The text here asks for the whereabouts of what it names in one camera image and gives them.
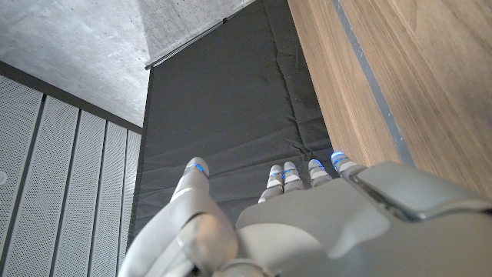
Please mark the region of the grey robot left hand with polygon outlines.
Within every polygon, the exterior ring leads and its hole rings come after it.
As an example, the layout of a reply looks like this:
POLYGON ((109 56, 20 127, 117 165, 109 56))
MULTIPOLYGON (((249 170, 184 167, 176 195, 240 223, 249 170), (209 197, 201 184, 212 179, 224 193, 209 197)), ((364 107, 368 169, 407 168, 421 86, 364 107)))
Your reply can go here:
POLYGON ((489 276, 491 200, 395 162, 343 152, 330 176, 316 159, 306 189, 275 165, 257 204, 231 223, 209 193, 201 158, 139 232, 122 276, 489 276))

